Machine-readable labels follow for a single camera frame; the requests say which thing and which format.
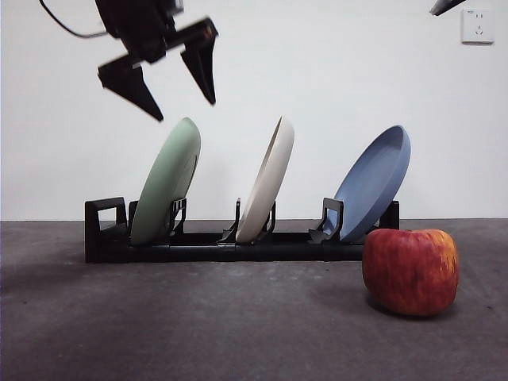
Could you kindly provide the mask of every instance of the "red apple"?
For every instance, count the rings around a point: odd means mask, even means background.
[[[439,314],[456,296],[457,250],[440,230],[374,230],[365,240],[362,268],[373,298],[399,314]]]

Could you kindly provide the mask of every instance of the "wall outlet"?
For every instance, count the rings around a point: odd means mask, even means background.
[[[462,10],[462,42],[494,43],[494,12]]]

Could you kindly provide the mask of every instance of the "concrete floor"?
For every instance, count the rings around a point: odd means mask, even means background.
[[[438,317],[379,308],[361,263],[85,264],[82,222],[2,223],[2,379],[506,380],[508,220],[401,227],[456,240]]]

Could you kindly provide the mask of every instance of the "blue plate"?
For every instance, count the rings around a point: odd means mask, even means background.
[[[341,241],[361,238],[393,201],[410,163],[411,145],[406,130],[396,125],[379,135],[352,166],[335,194],[344,202]],[[328,212],[323,226],[330,234],[337,213]]]

